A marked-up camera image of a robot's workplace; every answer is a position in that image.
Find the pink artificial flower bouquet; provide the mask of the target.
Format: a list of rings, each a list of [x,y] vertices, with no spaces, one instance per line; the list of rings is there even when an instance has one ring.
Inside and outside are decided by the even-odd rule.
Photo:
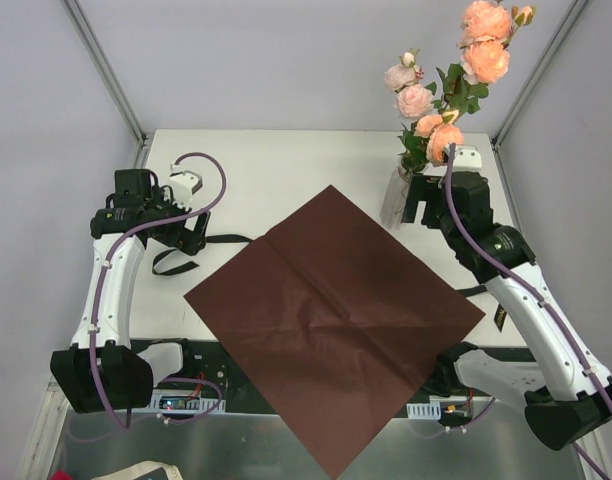
[[[445,147],[464,143],[463,133],[456,126],[458,118],[458,110],[449,110],[442,114],[426,115],[417,122],[414,134],[427,140],[426,159],[434,167],[444,163]]]

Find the light pink rose stem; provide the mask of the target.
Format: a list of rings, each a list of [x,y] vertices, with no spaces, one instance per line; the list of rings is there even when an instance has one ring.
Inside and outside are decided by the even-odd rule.
[[[418,133],[419,121],[433,111],[436,85],[422,84],[424,70],[418,63],[418,49],[409,49],[384,73],[384,84],[394,94],[394,106],[402,122],[398,135],[404,151],[400,154],[407,172],[420,172],[427,164],[425,145],[429,133]]]

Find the orange pink rose stem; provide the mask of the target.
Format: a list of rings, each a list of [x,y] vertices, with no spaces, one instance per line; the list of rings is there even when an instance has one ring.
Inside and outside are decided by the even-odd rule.
[[[465,114],[475,114],[480,101],[490,94],[490,86],[504,77],[509,69],[508,43],[493,37],[482,37],[460,45],[460,60],[444,72],[437,68],[442,93],[435,102],[445,123],[456,123]]]

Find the bright orange rose stem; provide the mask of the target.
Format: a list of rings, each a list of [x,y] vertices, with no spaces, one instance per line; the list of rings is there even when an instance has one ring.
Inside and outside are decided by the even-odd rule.
[[[495,41],[507,47],[517,30],[532,23],[537,7],[503,6],[501,1],[474,1],[462,15],[459,47]]]

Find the red and maroon wrapping paper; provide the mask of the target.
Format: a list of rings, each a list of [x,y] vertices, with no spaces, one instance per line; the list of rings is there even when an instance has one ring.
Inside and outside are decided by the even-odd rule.
[[[334,187],[186,301],[331,478],[483,318]]]

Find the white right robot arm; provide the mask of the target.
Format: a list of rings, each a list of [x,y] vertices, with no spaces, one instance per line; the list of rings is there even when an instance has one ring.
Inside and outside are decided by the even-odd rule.
[[[552,297],[521,233],[493,219],[486,178],[412,176],[403,220],[439,230],[458,262],[511,318],[534,361],[523,370],[464,342],[438,357],[438,387],[459,394],[472,387],[522,413],[533,434],[561,450],[612,420],[612,373],[584,344]]]

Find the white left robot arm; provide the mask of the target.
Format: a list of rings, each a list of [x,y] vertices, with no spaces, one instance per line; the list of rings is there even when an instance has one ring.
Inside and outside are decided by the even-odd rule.
[[[67,349],[55,351],[50,370],[73,409],[101,412],[149,405],[164,379],[190,387],[196,363],[181,341],[158,341],[137,353],[131,348],[130,309],[139,266],[149,240],[192,256],[204,248],[209,214],[185,225],[200,175],[176,168],[166,185],[148,169],[118,170],[115,190],[90,222],[94,264],[82,318]]]

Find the beige ceramic vase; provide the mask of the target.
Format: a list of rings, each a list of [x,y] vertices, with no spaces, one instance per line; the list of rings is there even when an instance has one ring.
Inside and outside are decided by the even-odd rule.
[[[425,175],[428,169],[423,166],[420,171],[413,172],[400,162],[393,170],[379,214],[384,228],[399,230],[403,224],[415,221],[417,207],[408,201],[408,195],[413,178]]]

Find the red cloth item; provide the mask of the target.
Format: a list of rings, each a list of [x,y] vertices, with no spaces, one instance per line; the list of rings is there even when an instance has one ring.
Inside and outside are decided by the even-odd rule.
[[[73,480],[72,476],[63,470],[57,470],[51,477],[50,480]]]

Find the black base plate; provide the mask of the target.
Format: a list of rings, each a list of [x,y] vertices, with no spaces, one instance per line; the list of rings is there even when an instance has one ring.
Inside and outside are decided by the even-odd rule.
[[[207,380],[217,385],[217,391],[210,386],[194,383],[162,383],[153,390],[155,393],[185,396],[189,399],[198,397],[217,398],[226,401],[224,414],[273,415],[275,410],[263,398],[243,370],[216,341],[189,341],[184,347],[185,367],[183,378]],[[437,401],[449,404],[466,404],[471,409],[470,419],[490,400],[490,396],[477,389],[456,387],[447,396],[440,386],[439,376],[433,375],[424,386],[407,403],[428,403]]]

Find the aluminium frame rail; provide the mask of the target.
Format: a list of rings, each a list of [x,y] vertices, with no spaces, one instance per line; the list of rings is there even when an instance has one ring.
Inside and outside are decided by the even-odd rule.
[[[47,386],[47,395],[49,396],[50,399],[54,400],[54,401],[58,401],[58,402],[69,402],[66,393],[64,392],[64,390],[59,386],[59,384],[57,383],[57,381],[52,378]]]

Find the left rear frame post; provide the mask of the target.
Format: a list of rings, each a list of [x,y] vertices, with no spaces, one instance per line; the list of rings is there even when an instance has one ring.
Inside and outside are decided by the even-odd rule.
[[[103,47],[97,38],[90,20],[77,0],[61,0],[67,17],[71,21],[79,36],[92,64],[97,71],[107,93],[115,104],[121,118],[128,127],[132,137],[139,146],[143,146],[147,140],[147,133],[142,127],[137,115],[130,105],[121,83],[108,60]]]

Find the frame post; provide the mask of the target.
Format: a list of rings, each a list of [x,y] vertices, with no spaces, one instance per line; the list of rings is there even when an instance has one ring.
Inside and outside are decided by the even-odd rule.
[[[519,94],[513,101],[497,133],[492,137],[491,145],[494,151],[500,150],[512,128],[519,120],[520,114],[525,110],[529,100],[533,97],[539,82],[546,75],[580,18],[591,4],[591,0],[575,0],[568,6],[565,15],[538,57],[535,66],[522,85]]]
[[[71,21],[79,36],[92,64],[97,71],[107,93],[115,104],[121,118],[128,127],[132,137],[139,146],[143,146],[147,140],[147,133],[142,127],[137,115],[130,105],[121,83],[108,60],[103,47],[97,38],[90,20],[77,0],[61,0],[67,17]]]

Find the right rear frame post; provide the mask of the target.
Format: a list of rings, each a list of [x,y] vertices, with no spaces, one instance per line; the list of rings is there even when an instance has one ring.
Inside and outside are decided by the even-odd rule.
[[[538,57],[535,66],[522,85],[519,94],[513,101],[497,133],[492,137],[491,145],[494,151],[500,150],[512,128],[519,120],[520,114],[525,110],[529,100],[533,97],[539,82],[546,75],[580,18],[591,4],[591,0],[575,0],[568,6],[565,15]]]

